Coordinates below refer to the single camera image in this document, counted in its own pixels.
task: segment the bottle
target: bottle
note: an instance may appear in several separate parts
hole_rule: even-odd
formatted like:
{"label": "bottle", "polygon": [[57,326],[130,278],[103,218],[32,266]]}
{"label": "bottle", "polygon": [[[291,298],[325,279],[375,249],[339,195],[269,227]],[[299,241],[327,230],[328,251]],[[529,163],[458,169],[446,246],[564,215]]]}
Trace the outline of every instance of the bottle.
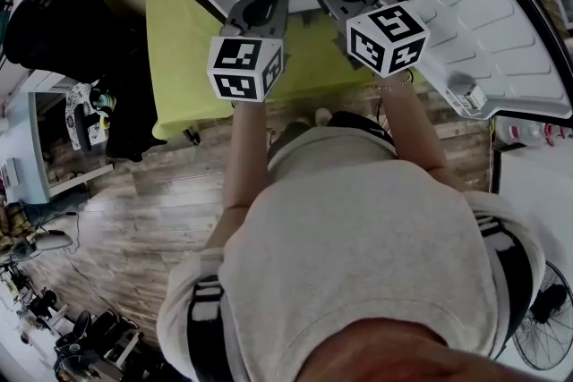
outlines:
{"label": "bottle", "polygon": [[523,143],[536,147],[545,144],[554,146],[556,141],[566,139],[571,129],[538,121],[496,116],[495,133],[508,145]]}

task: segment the white t-shirt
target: white t-shirt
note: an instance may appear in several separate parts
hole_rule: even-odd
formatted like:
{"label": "white t-shirt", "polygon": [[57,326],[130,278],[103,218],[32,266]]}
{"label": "white t-shirt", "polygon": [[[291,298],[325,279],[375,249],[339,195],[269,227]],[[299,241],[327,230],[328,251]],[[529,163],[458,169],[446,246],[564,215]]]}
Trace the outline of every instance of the white t-shirt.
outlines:
{"label": "white t-shirt", "polygon": [[212,274],[225,290],[235,381],[295,380],[314,348],[363,318],[419,323],[481,355],[499,348],[504,314],[476,215],[499,218],[521,241],[534,291],[539,244],[499,196],[459,193],[393,154],[347,128],[314,128],[281,149],[269,165],[275,182],[225,249],[172,271],[158,318],[167,360],[197,380],[187,312],[193,286]]}

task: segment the shoe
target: shoe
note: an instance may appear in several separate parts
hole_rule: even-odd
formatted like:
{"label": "shoe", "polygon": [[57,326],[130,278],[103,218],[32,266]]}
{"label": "shoe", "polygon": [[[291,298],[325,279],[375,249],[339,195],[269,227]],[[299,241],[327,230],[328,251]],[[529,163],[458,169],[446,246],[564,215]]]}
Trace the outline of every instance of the shoe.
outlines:
{"label": "shoe", "polygon": [[328,108],[321,108],[316,109],[316,113],[314,114],[314,121],[316,122],[317,126],[326,126],[330,118],[332,118],[332,113],[328,110]]}

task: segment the yellow-green table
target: yellow-green table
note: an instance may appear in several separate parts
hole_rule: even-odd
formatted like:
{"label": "yellow-green table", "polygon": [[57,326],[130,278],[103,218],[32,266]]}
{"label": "yellow-green table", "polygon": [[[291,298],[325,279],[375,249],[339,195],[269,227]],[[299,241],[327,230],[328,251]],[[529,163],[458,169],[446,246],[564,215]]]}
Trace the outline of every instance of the yellow-green table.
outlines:
{"label": "yellow-green table", "polygon": [[[220,22],[194,0],[146,0],[151,78],[158,122],[153,134],[167,139],[194,121],[233,113],[219,100],[207,76],[210,40]],[[305,27],[292,16],[286,31],[286,71],[269,100],[287,100],[372,82],[372,73],[354,71],[333,43],[334,21],[323,13]]]}

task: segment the electric fan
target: electric fan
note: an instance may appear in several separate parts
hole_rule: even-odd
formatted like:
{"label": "electric fan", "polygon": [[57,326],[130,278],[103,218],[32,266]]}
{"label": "electric fan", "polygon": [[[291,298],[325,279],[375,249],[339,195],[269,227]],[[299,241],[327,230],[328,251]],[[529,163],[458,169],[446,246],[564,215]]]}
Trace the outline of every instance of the electric fan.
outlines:
{"label": "electric fan", "polygon": [[513,335],[513,343],[527,366],[555,368],[573,342],[573,307],[569,284],[549,261],[534,304]]}

